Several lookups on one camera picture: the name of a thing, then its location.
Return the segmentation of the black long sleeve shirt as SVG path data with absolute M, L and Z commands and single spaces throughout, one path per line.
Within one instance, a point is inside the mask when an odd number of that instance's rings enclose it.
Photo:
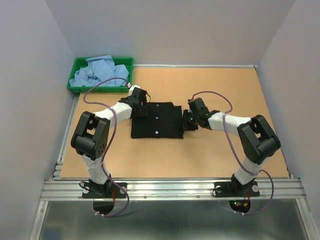
M 183 139 L 183 114 L 180 105 L 172 102 L 147 103 L 147 115 L 133 118 L 131 138 Z

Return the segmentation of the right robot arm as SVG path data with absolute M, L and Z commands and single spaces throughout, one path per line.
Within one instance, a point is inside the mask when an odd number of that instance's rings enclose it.
M 184 110 L 182 116 L 185 131 L 195 131 L 201 127 L 223 131 L 227 137 L 238 136 L 245 154 L 231 180 L 216 182 L 212 195 L 216 198 L 260 196 L 255 178 L 265 161 L 281 147 L 279 138 L 265 117 L 238 117 L 218 110 L 209 111 L 199 97 L 190 99 L 188 105 L 189 109 Z

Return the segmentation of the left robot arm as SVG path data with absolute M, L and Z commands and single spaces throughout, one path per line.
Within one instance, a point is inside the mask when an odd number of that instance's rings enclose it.
M 133 85 L 128 96 L 122 97 L 113 106 L 93 102 L 105 109 L 96 113 L 85 111 L 81 114 L 70 144 L 84 160 L 89 173 L 88 181 L 79 183 L 82 198 L 110 198 L 115 195 L 116 188 L 119 188 L 121 193 L 125 192 L 126 184 L 114 183 L 104 160 L 115 138 L 118 123 L 147 115 L 147 96 L 146 90 L 139 85 Z

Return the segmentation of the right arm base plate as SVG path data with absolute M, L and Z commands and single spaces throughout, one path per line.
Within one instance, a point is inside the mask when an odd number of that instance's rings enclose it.
M 259 197 L 260 191 L 256 181 L 251 181 L 245 185 L 232 181 L 218 181 L 214 183 L 212 195 L 216 198 L 242 198 L 249 195 Z

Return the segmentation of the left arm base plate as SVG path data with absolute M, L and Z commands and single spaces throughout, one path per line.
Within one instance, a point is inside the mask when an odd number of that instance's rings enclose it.
M 105 184 L 97 184 L 92 181 L 79 182 L 83 199 L 125 199 L 126 194 L 123 190 L 127 188 L 127 183 L 120 182 L 119 185 L 122 190 L 110 181 L 107 181 Z

